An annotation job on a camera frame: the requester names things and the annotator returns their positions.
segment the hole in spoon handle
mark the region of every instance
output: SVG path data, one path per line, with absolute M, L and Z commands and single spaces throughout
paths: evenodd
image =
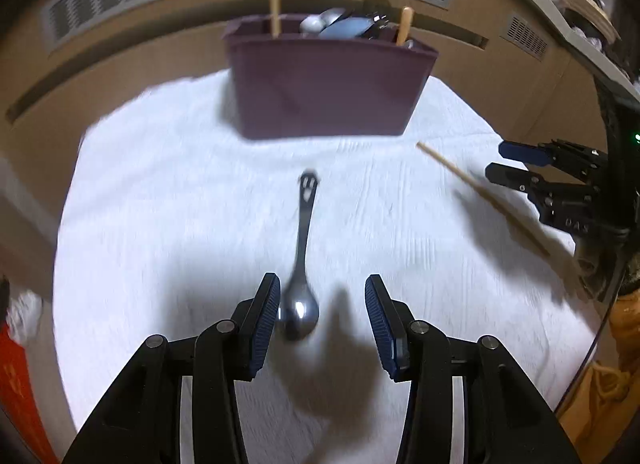
M 305 171 L 300 176 L 300 211 L 311 211 L 317 188 L 318 176 L 313 171 Z

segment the yellow fabric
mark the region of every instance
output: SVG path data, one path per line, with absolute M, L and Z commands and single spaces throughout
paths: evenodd
M 609 318 L 620 369 L 592 363 L 560 424 L 583 464 L 599 464 L 640 406 L 640 290 L 619 298 Z

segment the countertop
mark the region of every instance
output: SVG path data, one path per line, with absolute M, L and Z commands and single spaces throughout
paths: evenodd
M 558 37 L 563 39 L 567 46 L 583 60 L 593 65 L 594 73 L 601 73 L 604 78 L 615 82 L 625 92 L 631 95 L 636 101 L 640 102 L 640 94 L 628 79 L 620 72 L 609 59 L 602 53 L 598 52 L 587 41 L 578 36 L 560 14 L 560 11 L 551 0 L 530 0 L 545 15 L 549 24 L 556 29 Z

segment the white cloth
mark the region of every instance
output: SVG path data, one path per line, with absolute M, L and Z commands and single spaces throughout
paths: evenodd
M 430 78 L 402 137 L 249 142 L 233 126 L 230 93 L 226 71 L 158 86 L 81 145 L 54 279 L 56 348 L 78 428 L 148 335 L 197 335 L 251 297 L 265 272 L 284 288 L 308 168 L 320 180 L 306 253 L 320 320 L 306 341 L 274 339 L 257 378 L 236 386 L 250 462 L 395 460 L 408 384 L 380 365 L 364 304 L 372 273 L 447 335 L 497 336 L 558 402 L 595 311 L 504 216 L 415 147 L 425 141 L 484 179 L 501 161 L 500 138 L 478 114 Z M 571 238 L 539 225 L 525 195 L 491 190 L 537 230 L 563 274 Z M 189 462 L 190 436 L 182 450 Z

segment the spoon handle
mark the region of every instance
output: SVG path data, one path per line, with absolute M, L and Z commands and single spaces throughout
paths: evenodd
M 316 199 L 318 177 L 313 171 L 305 171 L 300 177 L 300 223 L 298 224 L 298 247 L 296 250 L 296 264 L 293 274 L 305 277 L 306 240 L 309 236 L 311 212 Z

